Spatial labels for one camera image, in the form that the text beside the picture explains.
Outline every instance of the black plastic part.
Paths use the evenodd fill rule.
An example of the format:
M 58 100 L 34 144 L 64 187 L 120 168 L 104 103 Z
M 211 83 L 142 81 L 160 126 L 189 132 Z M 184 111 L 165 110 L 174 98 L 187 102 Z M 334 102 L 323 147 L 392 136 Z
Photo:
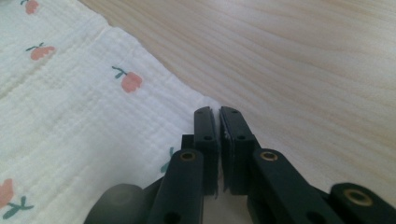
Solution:
M 183 134 L 181 135 L 181 149 L 194 148 L 194 135 Z
M 220 121 L 224 190 L 230 189 L 233 195 L 247 195 L 251 179 L 248 162 L 260 145 L 238 110 L 223 106 Z
M 119 184 L 102 195 L 84 224 L 141 224 L 144 223 L 148 211 L 141 188 Z
M 396 210 L 390 204 L 369 189 L 356 184 L 334 185 L 329 203 L 347 223 L 396 223 Z
M 145 217 L 145 221 L 149 217 L 149 210 L 151 210 L 152 205 L 154 204 L 155 198 L 157 197 L 158 190 L 160 189 L 161 183 L 163 182 L 163 177 L 143 189 L 143 194 L 145 196 L 145 205 L 147 206 L 147 213 Z
M 163 177 L 148 224 L 200 224 L 204 156 L 194 149 L 176 152 Z
M 200 151 L 205 158 L 204 194 L 217 194 L 219 173 L 219 142 L 216 136 L 215 118 L 209 106 L 200 108 L 194 113 L 193 143 L 193 148 Z
M 263 201 L 247 197 L 247 210 L 254 224 L 276 224 L 270 207 Z
M 329 194 L 328 193 L 326 193 L 325 191 L 323 191 L 321 189 L 317 189 L 315 187 L 312 187 L 312 188 L 314 188 L 317 191 L 317 193 L 320 195 L 320 198 L 322 198 L 325 202 L 329 201 Z
M 344 223 L 281 153 L 255 150 L 251 170 L 276 223 Z

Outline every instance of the table surface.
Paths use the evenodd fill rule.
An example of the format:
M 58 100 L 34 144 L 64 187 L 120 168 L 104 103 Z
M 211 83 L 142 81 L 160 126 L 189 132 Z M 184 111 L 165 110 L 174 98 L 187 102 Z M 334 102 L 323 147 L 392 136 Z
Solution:
M 313 186 L 352 182 L 396 206 L 394 0 L 81 2 L 240 110 Z M 204 223 L 249 223 L 244 206 L 205 199 Z

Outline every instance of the white cloth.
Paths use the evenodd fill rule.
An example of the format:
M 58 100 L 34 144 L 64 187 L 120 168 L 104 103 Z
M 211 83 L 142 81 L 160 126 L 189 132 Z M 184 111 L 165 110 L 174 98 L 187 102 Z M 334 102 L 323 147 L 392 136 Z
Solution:
M 206 105 L 79 1 L 1 0 L 0 223 L 80 224 L 106 189 L 146 187 Z

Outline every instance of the peach print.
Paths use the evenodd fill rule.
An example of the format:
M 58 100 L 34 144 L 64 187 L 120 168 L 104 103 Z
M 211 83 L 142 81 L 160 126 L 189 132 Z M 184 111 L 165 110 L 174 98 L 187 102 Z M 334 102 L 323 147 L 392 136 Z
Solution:
M 53 46 L 48 46 L 48 47 L 43 47 L 44 43 L 41 43 L 39 46 L 33 46 L 26 51 L 33 50 L 32 53 L 30 54 L 30 58 L 33 59 L 34 61 L 39 60 L 40 58 L 44 58 L 47 54 L 50 54 L 51 51 L 55 50 L 55 47 Z
M 3 214 L 3 219 L 9 219 L 15 216 L 19 211 L 26 211 L 34 208 L 33 205 L 26 206 L 26 196 L 21 197 L 21 204 L 12 203 L 12 197 L 14 197 L 12 179 L 6 179 L 3 185 L 0 185 L 0 209 L 6 206 L 11 208 Z
M 26 2 L 25 8 L 26 13 L 28 15 L 35 13 L 35 10 L 38 8 L 38 3 L 36 0 L 23 0 L 21 1 L 21 5 Z
M 140 86 L 142 85 L 143 79 L 140 76 L 138 76 L 136 73 L 133 72 L 126 73 L 122 69 L 115 66 L 112 66 L 112 68 L 120 71 L 116 75 L 116 78 L 125 75 L 125 77 L 122 79 L 121 86 L 126 92 L 136 91 L 137 88 L 140 88 Z
M 3 185 L 0 185 L 0 209 L 8 205 L 13 196 L 12 179 L 7 179 Z

